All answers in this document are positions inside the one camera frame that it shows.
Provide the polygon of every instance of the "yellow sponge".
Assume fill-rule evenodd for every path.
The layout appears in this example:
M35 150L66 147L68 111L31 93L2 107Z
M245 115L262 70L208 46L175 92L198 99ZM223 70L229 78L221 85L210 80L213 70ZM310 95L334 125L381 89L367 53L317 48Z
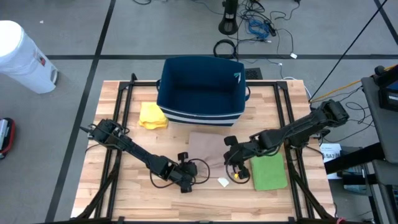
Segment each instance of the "yellow sponge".
M146 129L165 128L169 121L154 102L142 102L138 124Z

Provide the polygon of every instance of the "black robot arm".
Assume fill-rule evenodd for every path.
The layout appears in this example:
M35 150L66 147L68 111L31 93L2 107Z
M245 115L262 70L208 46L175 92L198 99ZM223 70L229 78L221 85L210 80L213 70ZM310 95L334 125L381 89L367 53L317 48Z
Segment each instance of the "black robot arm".
M224 154L224 164L238 167L241 170L238 172L240 179L248 178L249 171L244 167L245 160L254 156L273 156L285 140L293 147L304 147L311 135L325 127L341 126L348 118L348 113L340 102L329 100L309 115L280 129L269 129L250 136L248 142L239 143L235 136L226 137L225 144L231 147Z
M188 153L183 152L178 155L178 159L181 161L180 164L165 156L151 154L125 135L120 124L110 119L102 119L98 125L92 124L90 129L82 127L81 129L89 133L90 138L108 149L117 149L130 153L142 161L151 174L155 174L163 180L171 180L179 185L181 193L192 191L192 184L195 182L195 176L197 175L197 167L193 162L184 161L184 159L188 158Z

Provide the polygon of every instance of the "green cloth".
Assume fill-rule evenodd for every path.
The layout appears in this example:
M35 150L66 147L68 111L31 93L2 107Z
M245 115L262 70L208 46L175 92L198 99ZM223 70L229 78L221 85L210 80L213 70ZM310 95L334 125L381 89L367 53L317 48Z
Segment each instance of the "green cloth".
M252 177L256 190L283 189L287 186L284 159L281 153L251 159Z

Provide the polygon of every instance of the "wooden table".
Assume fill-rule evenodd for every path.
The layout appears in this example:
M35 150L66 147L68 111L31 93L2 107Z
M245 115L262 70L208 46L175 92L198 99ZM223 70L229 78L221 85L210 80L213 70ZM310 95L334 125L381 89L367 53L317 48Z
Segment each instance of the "wooden table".
M303 81L287 81L295 119L309 114L310 109ZM101 119L112 119L119 81L105 81L94 123ZM280 91L284 118L287 112L283 93ZM236 135L238 141L248 141L249 136L264 129L279 128L279 117L272 87L252 86L251 97L246 102L246 109L232 128L170 123L167 129L146 130L137 124L141 102L156 101L157 90L152 86L135 86L127 127L132 140L153 154L165 155L177 161L177 154L188 148L189 134L192 131L216 133L225 136ZM119 123L123 114L124 101L121 103ZM96 144L90 141L89 146ZM315 140L310 146L318 149ZM90 149L83 165L80 183L76 193L72 217L77 216L90 203L99 189L106 149L102 146ZM303 161L310 190L330 214L334 214L333 199L323 166L322 156L311 150L303 150ZM288 177L287 164L285 172ZM155 180L163 185L163 180ZM104 198L102 216L106 213L108 194ZM303 194L299 190L301 208L306 216ZM193 192L181 194L179 186L157 189L149 180L149 171L135 157L124 152L121 160L113 219L118 216L126 220L162 220L162 221L287 221L294 217L294 205L290 183L284 189L256 192L253 182L238 185L230 182L223 188L217 179L193 186Z

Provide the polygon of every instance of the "white container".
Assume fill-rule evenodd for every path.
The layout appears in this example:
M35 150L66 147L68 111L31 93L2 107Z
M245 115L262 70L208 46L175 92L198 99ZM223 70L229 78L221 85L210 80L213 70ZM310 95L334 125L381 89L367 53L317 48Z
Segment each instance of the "white container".
M0 74L36 93L48 93L55 88L58 70L18 23L0 21Z

